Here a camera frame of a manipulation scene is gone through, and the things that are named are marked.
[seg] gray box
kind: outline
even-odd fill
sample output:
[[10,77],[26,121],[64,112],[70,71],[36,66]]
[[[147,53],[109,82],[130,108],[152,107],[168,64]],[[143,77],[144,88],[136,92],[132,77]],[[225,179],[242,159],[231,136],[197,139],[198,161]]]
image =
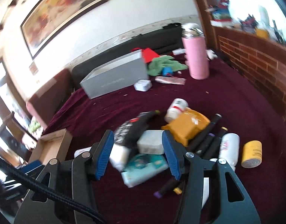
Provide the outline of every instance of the gray box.
[[134,85],[140,79],[149,77],[142,50],[137,50],[93,69],[80,84],[89,99],[94,99]]

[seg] green towel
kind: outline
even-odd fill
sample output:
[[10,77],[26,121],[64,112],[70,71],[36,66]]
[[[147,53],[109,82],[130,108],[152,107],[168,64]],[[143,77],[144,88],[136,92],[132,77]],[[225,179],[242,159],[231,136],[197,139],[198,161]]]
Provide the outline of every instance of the green towel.
[[149,76],[158,76],[161,74],[164,67],[171,67],[173,71],[181,71],[187,69],[187,65],[181,64],[169,55],[162,55],[154,58],[148,66]]

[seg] picture frame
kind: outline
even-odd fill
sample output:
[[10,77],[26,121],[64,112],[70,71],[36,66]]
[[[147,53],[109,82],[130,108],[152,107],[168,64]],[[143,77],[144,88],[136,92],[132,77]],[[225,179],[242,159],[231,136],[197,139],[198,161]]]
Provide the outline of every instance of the picture frame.
[[20,26],[32,59],[69,24],[106,1],[40,0]]

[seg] open cardboard box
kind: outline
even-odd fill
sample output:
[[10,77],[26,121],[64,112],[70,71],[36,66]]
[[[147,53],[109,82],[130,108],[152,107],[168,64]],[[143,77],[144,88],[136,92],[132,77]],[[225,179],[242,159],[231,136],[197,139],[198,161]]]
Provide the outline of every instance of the open cardboard box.
[[65,161],[71,140],[72,135],[66,129],[40,137],[29,163],[39,160],[43,165],[46,165],[53,158],[57,158],[60,162]]

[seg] brown armrest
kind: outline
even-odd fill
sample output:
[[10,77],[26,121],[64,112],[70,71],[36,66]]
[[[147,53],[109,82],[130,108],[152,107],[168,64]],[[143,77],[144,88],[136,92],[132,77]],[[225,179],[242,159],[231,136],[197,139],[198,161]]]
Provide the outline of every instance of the brown armrest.
[[72,90],[73,82],[70,71],[64,69],[44,84],[26,102],[27,110],[46,129],[57,109],[69,98]]

